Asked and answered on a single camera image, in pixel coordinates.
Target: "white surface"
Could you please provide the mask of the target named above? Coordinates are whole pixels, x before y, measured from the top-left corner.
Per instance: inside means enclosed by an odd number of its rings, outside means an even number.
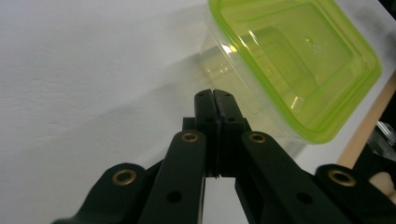
[[[300,146],[307,171],[336,162],[396,62],[396,22],[376,1],[337,1],[383,64],[329,144]],[[204,0],[0,2],[0,217],[73,216],[109,167],[160,160],[210,88],[198,67]],[[229,179],[208,180],[204,223],[246,223]]]

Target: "brass screw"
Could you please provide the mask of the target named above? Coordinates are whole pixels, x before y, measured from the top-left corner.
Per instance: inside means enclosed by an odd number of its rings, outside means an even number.
[[[248,138],[255,143],[264,143],[267,141],[267,138],[261,133],[252,133]]]
[[[199,136],[196,133],[184,133],[181,135],[181,139],[185,142],[192,143],[198,141]]]
[[[121,175],[126,175],[126,178],[120,179]],[[114,185],[127,186],[127,185],[131,184],[132,182],[134,182],[136,177],[137,177],[137,174],[135,171],[130,170],[130,169],[123,169],[123,170],[117,171],[113,175],[112,180],[113,180]]]
[[[340,170],[330,170],[329,173],[329,178],[334,181],[335,183],[345,186],[345,187],[354,187],[356,185],[356,180],[355,178]]]

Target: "lime green plastic lid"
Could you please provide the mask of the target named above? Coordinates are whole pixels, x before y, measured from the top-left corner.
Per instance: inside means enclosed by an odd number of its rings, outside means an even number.
[[[290,127],[334,138],[381,74],[374,51],[331,0],[209,0],[227,36]]]

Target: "container lid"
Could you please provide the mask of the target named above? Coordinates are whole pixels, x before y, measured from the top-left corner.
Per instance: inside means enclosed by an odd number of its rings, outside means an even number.
[[[332,0],[209,0],[211,14],[282,117],[312,143],[333,139],[381,74]]]

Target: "plastic container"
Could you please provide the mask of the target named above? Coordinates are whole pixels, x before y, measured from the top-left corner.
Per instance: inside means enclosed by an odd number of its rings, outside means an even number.
[[[215,88],[293,141],[332,140],[381,74],[334,1],[209,0],[205,14],[201,65]]]

